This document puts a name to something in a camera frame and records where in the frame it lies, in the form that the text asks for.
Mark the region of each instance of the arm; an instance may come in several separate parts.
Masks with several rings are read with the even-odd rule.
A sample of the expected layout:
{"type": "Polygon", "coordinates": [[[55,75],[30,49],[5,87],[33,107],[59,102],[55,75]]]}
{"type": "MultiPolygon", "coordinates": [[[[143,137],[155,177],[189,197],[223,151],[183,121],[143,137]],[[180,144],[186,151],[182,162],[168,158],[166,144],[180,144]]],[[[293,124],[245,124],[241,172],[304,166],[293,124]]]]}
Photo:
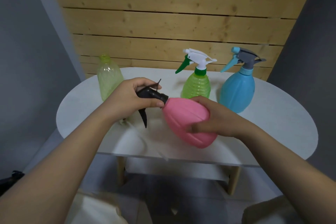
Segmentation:
{"type": "Polygon", "coordinates": [[[164,105],[158,99],[137,97],[138,86],[153,83],[145,78],[123,81],[55,150],[0,198],[0,223],[63,223],[112,124],[138,109],[164,105]]]}
{"type": "Polygon", "coordinates": [[[210,119],[187,128],[241,140],[307,223],[336,223],[336,184],[261,128],[204,97],[210,119]]]}

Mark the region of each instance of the spray nozzle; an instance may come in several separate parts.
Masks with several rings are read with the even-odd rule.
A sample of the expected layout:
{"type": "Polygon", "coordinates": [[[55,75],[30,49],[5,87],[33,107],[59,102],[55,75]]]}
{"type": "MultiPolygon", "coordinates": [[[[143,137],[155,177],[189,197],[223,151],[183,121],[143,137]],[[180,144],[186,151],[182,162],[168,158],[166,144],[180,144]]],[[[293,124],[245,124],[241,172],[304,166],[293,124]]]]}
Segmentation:
{"type": "Polygon", "coordinates": [[[216,59],[210,58],[204,52],[201,52],[201,51],[198,51],[198,50],[195,50],[195,49],[191,49],[191,48],[184,49],[183,52],[186,53],[187,55],[185,55],[184,61],[182,62],[180,67],[175,71],[175,74],[181,72],[188,65],[191,65],[191,64],[194,64],[194,63],[198,64],[198,66],[196,67],[198,70],[206,70],[207,69],[207,67],[206,67],[207,64],[217,61],[216,59]]]}
{"type": "MultiPolygon", "coordinates": [[[[139,90],[136,94],[138,97],[140,98],[157,98],[160,99],[163,103],[166,104],[169,96],[158,92],[158,86],[159,86],[159,82],[146,86],[144,88],[142,88],[141,90],[139,90]]],[[[139,113],[141,115],[142,121],[145,125],[145,128],[147,127],[147,115],[146,115],[146,108],[140,109],[139,113]]]]}
{"type": "Polygon", "coordinates": [[[266,61],[266,59],[260,58],[258,55],[248,49],[232,47],[231,52],[234,53],[233,57],[230,62],[221,70],[221,73],[227,71],[228,69],[239,63],[244,63],[244,69],[251,70],[253,69],[254,64],[266,61]]]}

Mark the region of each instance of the table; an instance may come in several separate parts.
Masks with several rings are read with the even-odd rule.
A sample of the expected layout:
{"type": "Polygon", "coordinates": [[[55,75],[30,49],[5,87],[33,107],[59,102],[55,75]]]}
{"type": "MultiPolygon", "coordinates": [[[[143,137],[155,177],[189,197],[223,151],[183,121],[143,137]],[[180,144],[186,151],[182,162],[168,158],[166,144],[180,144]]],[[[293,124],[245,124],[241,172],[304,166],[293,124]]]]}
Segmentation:
{"type": "MultiPolygon", "coordinates": [[[[159,81],[162,93],[180,97],[186,79],[193,71],[128,67],[121,69],[125,79],[146,77],[159,81]]],[[[211,82],[210,99],[217,101],[222,84],[232,73],[207,72],[211,82]]],[[[57,128],[67,137],[95,108],[102,103],[97,76],[77,85],[61,102],[56,116],[57,128]]],[[[124,166],[130,173],[176,174],[188,177],[227,180],[233,193],[241,166],[258,166],[257,161],[239,140],[218,136],[212,145],[198,149],[177,138],[162,119],[159,108],[146,109],[148,127],[145,129],[138,112],[130,117],[136,129],[116,123],[104,137],[98,153],[118,157],[119,182],[123,183],[124,166]],[[146,137],[150,145],[140,139],[146,137]],[[165,155],[166,163],[157,152],[165,155]],[[229,166],[229,173],[223,172],[229,166]]],[[[255,94],[251,104],[240,115],[261,127],[280,143],[304,159],[317,147],[318,134],[309,113],[283,90],[255,78],[255,94]]]]}

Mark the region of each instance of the yellow-green plastic bottle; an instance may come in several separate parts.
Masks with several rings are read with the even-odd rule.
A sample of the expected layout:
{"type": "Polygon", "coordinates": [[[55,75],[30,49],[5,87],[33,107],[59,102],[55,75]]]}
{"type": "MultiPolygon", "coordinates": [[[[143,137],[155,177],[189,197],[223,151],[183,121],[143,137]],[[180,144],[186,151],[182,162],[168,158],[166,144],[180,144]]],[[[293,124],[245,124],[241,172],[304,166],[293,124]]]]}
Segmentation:
{"type": "Polygon", "coordinates": [[[211,86],[209,78],[206,74],[206,65],[217,60],[210,58],[204,52],[194,49],[186,49],[183,50],[183,52],[187,53],[187,55],[185,55],[182,65],[175,71],[175,73],[181,72],[183,69],[186,68],[186,66],[193,63],[198,64],[198,66],[195,68],[195,72],[192,73],[191,76],[189,76],[187,81],[184,83],[181,97],[192,98],[195,96],[204,96],[206,98],[209,98],[211,86]]]}
{"type": "Polygon", "coordinates": [[[97,77],[100,95],[102,100],[105,101],[112,91],[124,80],[124,77],[118,65],[108,55],[101,55],[99,60],[97,77]]]}

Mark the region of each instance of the bottle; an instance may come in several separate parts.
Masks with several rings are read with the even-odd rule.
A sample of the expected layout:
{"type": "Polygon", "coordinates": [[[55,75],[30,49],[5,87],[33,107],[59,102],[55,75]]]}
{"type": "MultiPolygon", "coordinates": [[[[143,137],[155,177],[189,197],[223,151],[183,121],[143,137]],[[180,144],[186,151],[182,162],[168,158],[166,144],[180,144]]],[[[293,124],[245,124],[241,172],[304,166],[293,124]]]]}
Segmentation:
{"type": "Polygon", "coordinates": [[[105,101],[114,89],[124,80],[118,65],[105,54],[99,56],[97,70],[101,99],[105,101]]]}
{"type": "MultiPolygon", "coordinates": [[[[215,133],[192,134],[186,132],[188,125],[210,118],[208,109],[191,99],[169,98],[167,95],[154,90],[155,85],[147,86],[139,90],[137,96],[140,98],[157,98],[165,103],[165,106],[162,108],[163,116],[170,129],[183,141],[200,149],[212,144],[217,137],[215,133]]],[[[145,127],[147,127],[145,109],[141,109],[139,112],[145,127]]]]}
{"type": "Polygon", "coordinates": [[[183,50],[187,55],[184,57],[184,61],[182,65],[175,71],[175,74],[181,72],[186,66],[191,65],[193,63],[198,64],[195,68],[195,72],[189,76],[187,81],[183,85],[181,97],[182,98],[192,98],[195,96],[204,96],[209,98],[210,95],[210,81],[207,73],[206,65],[211,62],[216,62],[216,59],[210,58],[205,53],[194,50],[194,49],[186,49],[183,50]]]}
{"type": "Polygon", "coordinates": [[[231,111],[240,113],[249,106],[254,95],[253,66],[266,60],[261,59],[250,50],[239,47],[233,47],[231,52],[234,53],[233,58],[221,70],[221,73],[238,63],[244,63],[244,65],[237,73],[234,73],[225,81],[220,91],[219,102],[231,111]]]}

